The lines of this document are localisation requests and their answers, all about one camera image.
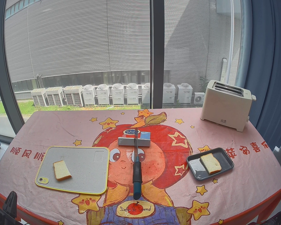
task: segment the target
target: air conditioner unit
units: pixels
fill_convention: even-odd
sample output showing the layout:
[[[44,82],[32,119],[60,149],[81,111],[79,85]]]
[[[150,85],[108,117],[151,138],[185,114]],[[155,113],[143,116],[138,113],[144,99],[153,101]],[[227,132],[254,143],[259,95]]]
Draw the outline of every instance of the air conditioner unit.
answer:
[[[49,106],[63,106],[64,93],[61,87],[47,88]]]
[[[99,105],[109,105],[109,87],[106,84],[100,84],[96,91]]]
[[[147,82],[145,85],[141,86],[142,89],[142,95],[141,95],[141,101],[142,104],[150,103],[150,83]]]
[[[95,105],[95,87],[85,85],[82,90],[84,105]]]
[[[34,106],[46,107],[46,89],[45,88],[36,88],[31,91],[32,99]]]
[[[175,86],[169,82],[163,84],[163,99],[162,103],[174,103],[175,101]]]
[[[127,89],[127,104],[138,104],[138,85],[129,83]]]
[[[195,92],[194,104],[203,104],[205,93],[204,92]]]
[[[82,106],[82,86],[67,86],[64,88],[68,106]]]
[[[120,83],[116,83],[111,88],[112,102],[116,104],[124,104],[124,86]]]
[[[178,100],[180,103],[191,103],[193,88],[188,83],[178,85]]]

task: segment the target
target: table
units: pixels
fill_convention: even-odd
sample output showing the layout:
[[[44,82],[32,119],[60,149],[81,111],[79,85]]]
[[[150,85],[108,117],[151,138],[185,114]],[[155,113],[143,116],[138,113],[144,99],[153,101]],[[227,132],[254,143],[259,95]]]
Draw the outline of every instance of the table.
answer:
[[[38,224],[233,224],[265,220],[281,199],[281,167],[248,122],[243,132],[200,120],[201,108],[38,111],[0,161],[0,206],[14,190],[18,217]],[[133,147],[117,145],[132,129],[151,132],[142,147],[142,197],[132,195]],[[102,195],[38,187],[35,176],[53,145],[105,146],[111,151]],[[235,166],[197,181],[186,157],[222,147]]]

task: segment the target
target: gray tray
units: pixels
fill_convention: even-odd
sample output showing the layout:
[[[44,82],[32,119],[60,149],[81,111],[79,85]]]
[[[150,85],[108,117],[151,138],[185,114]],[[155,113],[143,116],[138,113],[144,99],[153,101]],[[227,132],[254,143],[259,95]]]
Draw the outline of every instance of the gray tray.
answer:
[[[222,170],[210,175],[203,163],[200,160],[200,157],[206,154],[212,153],[213,156],[219,161]],[[186,159],[188,166],[190,167],[192,173],[194,174],[197,180],[204,180],[207,178],[212,178],[214,176],[218,176],[219,174],[231,169],[234,167],[234,163],[229,158],[227,153],[223,148],[215,148],[206,152],[197,153],[191,156],[188,156]]]
[[[53,163],[64,160],[72,177],[57,181]],[[54,190],[102,194],[107,189],[109,150],[104,147],[48,148],[37,172],[35,183]]]

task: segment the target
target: cutting board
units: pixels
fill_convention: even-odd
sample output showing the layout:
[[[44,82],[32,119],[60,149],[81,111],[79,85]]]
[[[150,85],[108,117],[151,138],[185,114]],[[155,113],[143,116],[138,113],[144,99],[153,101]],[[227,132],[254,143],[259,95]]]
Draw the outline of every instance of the cutting board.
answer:
[[[55,178],[53,163],[64,160],[72,177]],[[105,147],[49,147],[35,183],[44,188],[72,193],[102,194],[107,189],[109,149]]]

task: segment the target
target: bread slice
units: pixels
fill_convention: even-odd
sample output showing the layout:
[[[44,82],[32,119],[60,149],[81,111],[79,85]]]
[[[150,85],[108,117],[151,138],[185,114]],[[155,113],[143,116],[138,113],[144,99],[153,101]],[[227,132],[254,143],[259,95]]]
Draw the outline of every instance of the bread slice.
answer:
[[[53,163],[53,167],[57,181],[72,177],[64,160]]]
[[[214,174],[222,170],[219,161],[213,156],[212,153],[208,153],[200,157],[202,163],[206,167],[209,174]]]

